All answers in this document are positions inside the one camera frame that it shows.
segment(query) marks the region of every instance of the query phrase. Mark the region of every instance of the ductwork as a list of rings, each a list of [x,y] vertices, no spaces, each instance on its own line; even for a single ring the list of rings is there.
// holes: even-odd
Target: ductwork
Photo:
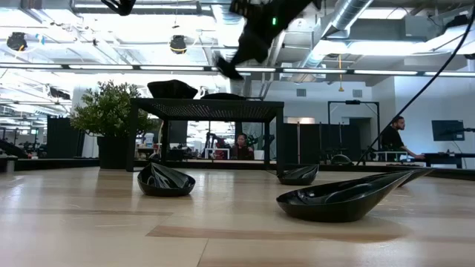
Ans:
[[[319,52],[325,51],[322,47],[324,44],[320,42],[321,38],[339,31],[349,30],[351,25],[372,2],[373,0],[338,0],[335,10],[318,20],[313,36],[315,46],[305,60],[299,64],[299,67],[315,68],[319,66],[326,56],[326,54]],[[315,79],[311,74],[295,74],[290,80],[294,82],[312,82]]]

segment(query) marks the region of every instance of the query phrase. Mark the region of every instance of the black metal table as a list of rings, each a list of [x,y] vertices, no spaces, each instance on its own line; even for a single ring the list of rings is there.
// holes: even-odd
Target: black metal table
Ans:
[[[134,171],[135,138],[139,109],[163,120],[161,160],[166,164],[168,131],[171,120],[212,122],[264,123],[264,166],[270,164],[270,122],[276,120],[277,173],[284,172],[284,103],[239,100],[195,99],[131,99],[130,135],[128,138],[127,171]]]

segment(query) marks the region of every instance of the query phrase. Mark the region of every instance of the potted plant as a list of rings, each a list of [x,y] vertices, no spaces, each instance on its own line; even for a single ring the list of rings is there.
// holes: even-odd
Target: potted plant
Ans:
[[[98,82],[99,90],[87,89],[82,96],[84,105],[77,105],[71,114],[73,127],[87,134],[97,134],[99,164],[101,168],[123,169],[127,157],[129,113],[131,98],[140,97],[136,85],[113,81]],[[145,111],[139,111],[137,132],[153,129],[154,120]]]

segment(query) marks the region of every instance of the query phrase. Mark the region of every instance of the pipe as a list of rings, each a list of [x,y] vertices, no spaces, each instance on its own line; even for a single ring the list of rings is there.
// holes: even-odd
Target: pipe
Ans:
[[[335,11],[329,15],[332,16],[331,19],[325,23],[327,20],[323,18],[320,20],[319,25],[317,25],[316,30],[319,31],[316,36],[317,42],[307,54],[305,60],[300,63],[299,67],[318,67],[326,56],[325,53],[319,51],[322,50],[321,47],[318,46],[321,37],[336,33],[340,30],[348,30],[372,2],[373,0],[338,0],[335,5]],[[307,75],[309,74],[295,74],[291,80],[294,82],[302,82]]]

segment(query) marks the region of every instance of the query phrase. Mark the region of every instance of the woman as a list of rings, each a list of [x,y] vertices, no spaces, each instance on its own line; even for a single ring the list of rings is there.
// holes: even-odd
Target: woman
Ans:
[[[239,133],[236,145],[232,147],[232,158],[237,160],[254,160],[254,150],[246,145],[247,135]]]

